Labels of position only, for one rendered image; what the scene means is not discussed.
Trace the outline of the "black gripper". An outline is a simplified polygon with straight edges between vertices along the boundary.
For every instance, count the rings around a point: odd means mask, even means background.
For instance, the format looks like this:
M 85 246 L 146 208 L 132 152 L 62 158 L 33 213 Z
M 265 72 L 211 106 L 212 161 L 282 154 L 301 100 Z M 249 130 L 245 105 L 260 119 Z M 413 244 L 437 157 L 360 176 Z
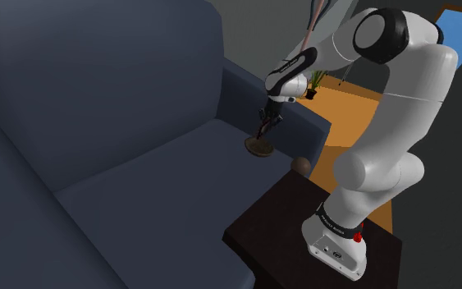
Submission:
M 282 120 L 281 109 L 283 103 L 268 99 L 264 108 L 259 110 L 259 117 L 261 119 L 261 125 L 258 128 L 256 139 L 261 139 L 266 133 L 268 133 L 275 124 L 278 124 Z

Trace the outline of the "brown round plate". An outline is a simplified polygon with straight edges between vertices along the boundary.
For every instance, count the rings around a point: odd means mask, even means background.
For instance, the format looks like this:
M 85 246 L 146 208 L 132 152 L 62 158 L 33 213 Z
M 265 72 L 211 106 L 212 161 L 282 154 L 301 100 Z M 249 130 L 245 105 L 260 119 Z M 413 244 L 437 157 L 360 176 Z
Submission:
M 274 152 L 274 146 L 264 138 L 249 137 L 245 140 L 245 148 L 254 156 L 265 158 Z

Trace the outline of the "brown ball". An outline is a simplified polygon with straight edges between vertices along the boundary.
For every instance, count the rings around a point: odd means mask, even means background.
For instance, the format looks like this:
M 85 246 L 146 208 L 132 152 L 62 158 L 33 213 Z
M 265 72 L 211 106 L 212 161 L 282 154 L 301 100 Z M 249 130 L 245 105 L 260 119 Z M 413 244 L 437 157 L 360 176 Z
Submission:
M 290 168 L 304 176 L 310 174 L 311 172 L 310 161 L 303 157 L 294 158 L 290 164 Z

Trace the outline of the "green potted plant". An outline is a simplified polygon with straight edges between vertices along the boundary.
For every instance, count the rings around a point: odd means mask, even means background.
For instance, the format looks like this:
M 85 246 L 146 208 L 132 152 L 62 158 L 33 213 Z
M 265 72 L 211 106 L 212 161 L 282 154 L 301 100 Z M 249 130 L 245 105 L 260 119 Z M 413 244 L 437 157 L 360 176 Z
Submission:
M 327 75 L 327 71 L 313 71 L 311 73 L 309 86 L 306 91 L 305 98 L 312 100 L 317 93 L 317 87 L 319 87 L 322 79 Z

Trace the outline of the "dark robot stand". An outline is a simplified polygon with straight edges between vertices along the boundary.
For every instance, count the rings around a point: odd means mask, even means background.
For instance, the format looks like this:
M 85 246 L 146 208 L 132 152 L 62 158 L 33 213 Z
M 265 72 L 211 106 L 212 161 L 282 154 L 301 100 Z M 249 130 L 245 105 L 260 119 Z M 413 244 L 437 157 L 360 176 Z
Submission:
M 252 289 L 398 289 L 402 242 L 369 219 L 364 275 L 351 281 L 310 255 L 302 222 L 329 194 L 289 171 L 242 213 L 222 240 L 254 273 Z

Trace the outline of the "dark blue sofa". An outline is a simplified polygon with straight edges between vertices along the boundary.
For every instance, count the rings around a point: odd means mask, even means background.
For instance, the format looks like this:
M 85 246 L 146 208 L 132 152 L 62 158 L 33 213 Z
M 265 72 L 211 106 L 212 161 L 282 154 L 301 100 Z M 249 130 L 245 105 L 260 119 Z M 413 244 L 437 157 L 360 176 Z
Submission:
M 206 0 L 0 0 L 0 289 L 251 289 L 225 229 L 327 120 L 263 82 Z

